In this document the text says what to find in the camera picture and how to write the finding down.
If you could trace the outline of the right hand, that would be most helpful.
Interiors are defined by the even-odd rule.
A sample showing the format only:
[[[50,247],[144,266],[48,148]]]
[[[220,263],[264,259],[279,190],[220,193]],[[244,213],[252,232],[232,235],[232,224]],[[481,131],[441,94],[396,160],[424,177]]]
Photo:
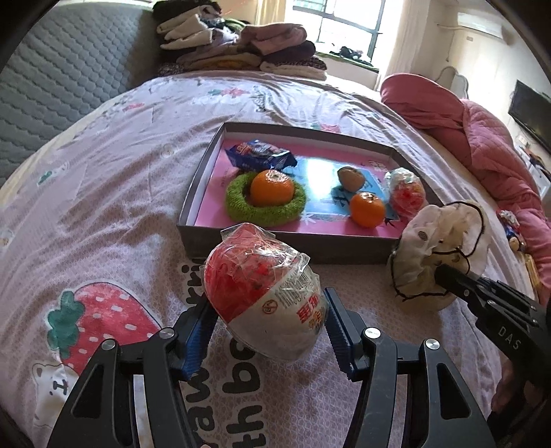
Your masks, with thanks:
[[[500,425],[513,424],[519,419],[539,414],[549,402],[543,389],[529,382],[511,360],[501,364],[501,380],[491,399],[491,415]]]

